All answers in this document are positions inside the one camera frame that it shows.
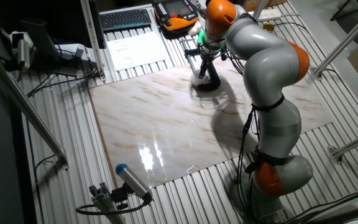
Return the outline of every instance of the slotted metal surface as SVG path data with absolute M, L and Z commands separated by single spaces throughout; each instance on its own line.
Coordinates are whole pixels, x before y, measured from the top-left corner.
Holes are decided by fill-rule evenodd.
M 146 8 L 149 16 L 154 16 L 150 5 L 136 8 Z M 279 9 L 282 14 L 296 12 L 290 2 L 273 8 Z M 295 22 L 305 26 L 298 16 L 286 16 L 269 22 L 272 24 Z M 88 192 L 90 185 L 106 182 L 110 189 L 113 187 L 88 88 L 188 63 L 179 41 L 191 39 L 191 37 L 164 39 L 155 23 L 151 28 L 108 33 L 105 38 L 109 41 L 146 32 L 156 32 L 161 37 L 170 59 L 116 72 L 108 50 L 102 50 L 106 82 L 100 82 L 98 78 L 87 82 L 83 80 L 68 82 L 43 89 L 30 98 L 51 132 L 65 148 L 70 165 L 68 170 L 62 170 L 53 158 L 41 164 L 37 170 L 40 180 L 40 203 L 45 223 L 108 223 L 105 217 L 84 216 L 75 212 L 76 207 L 91 203 L 91 195 Z M 312 67 L 317 67 L 325 58 L 326 54 L 318 43 L 302 28 L 288 24 L 277 26 L 275 34 L 303 47 L 310 55 Z M 188 48 L 195 48 L 195 43 L 196 37 L 186 44 Z M 94 59 L 92 51 L 85 50 L 87 56 Z M 84 75 L 84 71 L 78 72 L 79 77 Z M 55 75 L 48 77 L 46 74 L 24 75 L 21 87 L 28 93 L 46 78 L 48 78 L 47 82 L 52 84 L 73 79 Z M 302 189 L 282 197 L 282 202 L 287 208 L 285 213 L 278 214 L 282 220 L 304 212 L 312 206 L 330 202 L 358 190 L 358 148 L 345 154 L 342 165 L 338 165 L 329 156 L 327 150 L 329 145 L 341 147 L 358 137 L 358 101 L 348 91 L 347 85 L 333 72 L 324 72 L 320 82 L 312 77 L 311 73 L 306 76 L 306 79 L 333 117 L 334 122 L 302 134 L 298 144 L 292 150 L 293 154 L 301 154 L 311 162 L 314 177 Z M 32 126 L 29 130 L 34 147 L 35 163 L 38 163 L 43 158 L 51 156 L 53 152 Z M 28 156 L 31 158 L 29 136 L 26 135 L 25 138 Z M 155 201 L 149 207 L 124 215 L 126 222 L 242 223 L 225 191 L 235 177 L 236 161 L 237 159 L 233 159 L 216 164 L 153 188 Z M 37 218 L 39 223 L 42 223 L 34 181 L 33 186 Z M 140 205 L 141 201 L 136 197 L 131 197 L 127 203 L 133 208 Z

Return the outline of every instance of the floor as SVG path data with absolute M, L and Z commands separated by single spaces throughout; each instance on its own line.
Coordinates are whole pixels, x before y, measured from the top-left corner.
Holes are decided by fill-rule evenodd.
M 276 6 L 282 14 L 296 12 L 290 2 Z M 153 17 L 152 8 L 148 7 Z M 281 22 L 305 24 L 302 18 L 288 16 Z M 162 38 L 157 25 L 145 29 L 132 29 L 108 33 L 107 41 L 122 39 L 145 32 L 155 32 L 165 44 L 170 59 L 115 72 L 108 53 L 102 51 L 102 60 L 106 68 L 106 83 L 125 80 L 167 68 L 188 63 L 178 39 Z M 279 26 L 275 34 L 303 47 L 311 57 L 311 66 L 318 66 L 325 58 L 322 47 L 306 32 L 293 26 Z M 194 40 L 188 43 L 195 47 Z M 86 50 L 86 56 L 94 59 L 92 51 Z M 83 77 L 87 72 L 78 72 Z M 20 83 L 25 93 L 30 92 L 42 80 L 57 83 L 70 81 L 72 77 L 48 76 L 46 74 L 24 75 Z M 343 146 L 358 138 L 358 106 L 351 91 L 335 73 L 324 72 L 318 81 L 311 73 L 306 80 L 313 87 L 322 104 L 333 118 L 333 124 L 325 125 L 301 135 L 294 154 L 305 156 L 312 164 L 314 177 L 302 189 L 281 198 L 286 212 L 278 213 L 282 221 L 322 203 L 331 202 L 358 191 L 358 148 L 345 154 L 344 163 L 339 165 L 327 151 L 329 145 Z M 39 91 L 30 99 L 44 122 L 49 126 L 60 145 L 68 155 L 70 168 L 62 170 L 55 158 L 39 166 L 37 175 L 40 181 L 41 200 L 38 201 L 34 189 L 37 218 L 41 223 L 43 211 L 45 223 L 108 223 L 105 217 L 87 217 L 78 215 L 75 208 L 91 203 L 88 187 L 106 182 L 111 189 L 112 178 L 109 171 L 104 146 L 96 125 L 94 111 L 90 102 L 88 88 L 104 84 L 99 78 L 87 82 L 70 82 L 55 85 Z M 35 162 L 53 155 L 33 127 L 30 136 L 35 152 Z M 29 148 L 29 136 L 25 136 Z M 207 169 L 152 188 L 155 201 L 150 207 L 124 215 L 127 223 L 243 223 L 237 215 L 225 189 L 235 176 L 236 159 L 216 164 Z M 131 197 L 126 201 L 131 208 L 140 201 Z
M 347 33 L 358 23 L 358 12 L 337 21 L 329 19 L 335 14 L 346 0 L 296 0 L 292 1 L 294 8 L 302 15 L 302 19 L 313 33 L 321 48 L 329 53 L 337 44 L 346 38 Z M 342 13 L 358 9 L 356 1 L 351 1 Z M 358 47 L 358 37 L 335 58 L 333 64 L 341 77 L 349 85 L 358 99 L 358 74 L 347 60 L 347 57 Z

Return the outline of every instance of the orange device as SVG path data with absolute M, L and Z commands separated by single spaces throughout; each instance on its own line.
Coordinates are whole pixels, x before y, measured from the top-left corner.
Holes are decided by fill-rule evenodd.
M 181 32 L 198 20 L 197 10 L 189 0 L 157 2 L 154 11 L 160 25 L 172 32 Z

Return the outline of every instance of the bracket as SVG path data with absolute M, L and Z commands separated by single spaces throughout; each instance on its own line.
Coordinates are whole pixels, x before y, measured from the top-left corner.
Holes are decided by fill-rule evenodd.
M 338 152 L 338 148 L 337 148 L 337 147 L 328 146 L 328 152 L 333 156 L 333 158 L 335 159 L 335 161 L 336 161 L 338 164 L 342 164 L 342 162 L 343 162 L 343 155 L 335 156 L 335 152 Z

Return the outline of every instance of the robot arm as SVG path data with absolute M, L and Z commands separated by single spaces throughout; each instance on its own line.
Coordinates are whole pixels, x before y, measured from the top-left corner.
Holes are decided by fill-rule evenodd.
M 209 2 L 204 35 L 208 45 L 203 51 L 212 54 L 210 45 L 220 45 L 224 39 L 234 55 L 247 61 L 242 75 L 259 118 L 260 141 L 256 163 L 247 169 L 253 181 L 242 186 L 245 192 L 253 189 L 254 213 L 261 218 L 278 210 L 279 196 L 300 189 L 313 176 L 304 157 L 290 156 L 300 137 L 301 117 L 282 94 L 282 88 L 306 75 L 309 56 L 299 46 L 264 31 L 251 18 L 243 18 L 240 8 L 227 0 Z

